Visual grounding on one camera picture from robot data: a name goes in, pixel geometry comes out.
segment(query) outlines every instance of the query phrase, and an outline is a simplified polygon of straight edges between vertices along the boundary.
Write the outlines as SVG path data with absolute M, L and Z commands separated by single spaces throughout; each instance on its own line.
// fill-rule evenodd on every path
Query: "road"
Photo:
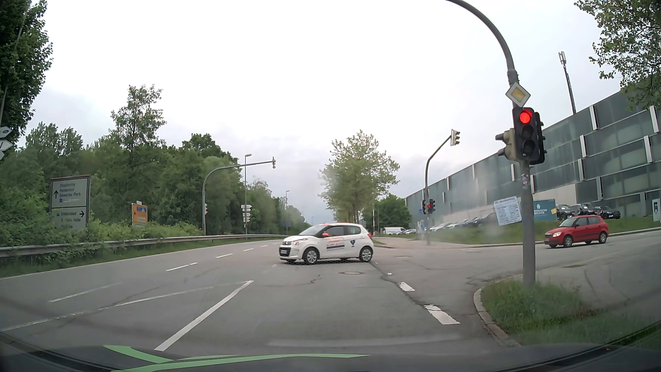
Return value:
M 659 237 L 539 246 L 538 268 L 604 255 L 619 261 L 633 251 L 659 256 Z M 520 247 L 376 248 L 371 263 L 307 266 L 280 261 L 279 244 L 228 244 L 0 279 L 0 330 L 41 348 L 123 345 L 180 355 L 479 355 L 501 348 L 472 298 L 488 281 L 520 273 Z

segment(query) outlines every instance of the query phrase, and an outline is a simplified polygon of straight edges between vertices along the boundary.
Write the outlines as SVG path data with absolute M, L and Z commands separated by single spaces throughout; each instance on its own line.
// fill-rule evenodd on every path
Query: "orange detour sign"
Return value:
M 147 206 L 141 204 L 131 204 L 131 216 L 134 224 L 147 224 Z

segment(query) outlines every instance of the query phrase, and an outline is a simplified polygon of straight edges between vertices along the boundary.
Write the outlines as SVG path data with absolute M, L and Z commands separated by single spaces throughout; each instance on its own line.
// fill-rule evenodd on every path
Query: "tree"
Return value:
M 384 199 L 375 202 L 373 206 L 367 206 L 362 215 L 366 228 L 370 231 L 374 231 L 376 227 L 372 221 L 376 222 L 379 228 L 407 227 L 411 223 L 411 213 L 408 211 L 406 201 L 393 194 L 388 194 Z
M 347 143 L 332 141 L 330 162 L 321 171 L 325 190 L 319 196 L 333 210 L 336 220 L 357 222 L 359 211 L 397 184 L 399 164 L 386 152 L 379 152 L 374 135 L 362 130 Z
M 43 31 L 46 1 L 0 1 L 0 123 L 14 129 L 6 140 L 24 134 L 32 102 L 51 66 L 52 43 Z
M 622 76 L 620 87 L 634 106 L 661 105 L 661 2 L 659 0 L 578 0 L 575 5 L 592 15 L 602 30 L 597 55 L 589 57 L 613 71 L 600 79 Z

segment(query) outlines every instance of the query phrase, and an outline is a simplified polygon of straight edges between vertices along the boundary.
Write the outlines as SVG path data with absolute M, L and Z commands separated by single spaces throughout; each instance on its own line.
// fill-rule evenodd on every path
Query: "car wheel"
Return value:
M 570 235 L 564 237 L 563 247 L 569 248 L 572 246 L 573 243 L 574 243 L 574 238 L 572 238 Z
M 370 262 L 372 257 L 372 250 L 370 247 L 363 247 L 363 249 L 360 250 L 360 259 L 361 262 Z
M 303 262 L 306 265 L 314 265 L 319 260 L 319 252 L 315 248 L 307 248 L 303 253 Z

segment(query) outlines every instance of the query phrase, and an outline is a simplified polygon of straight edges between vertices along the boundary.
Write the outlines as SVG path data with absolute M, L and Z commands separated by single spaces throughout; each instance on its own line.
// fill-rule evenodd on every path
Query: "sticker on pole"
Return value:
M 494 209 L 500 226 L 521 222 L 521 209 L 519 209 L 519 200 L 516 197 L 495 201 Z

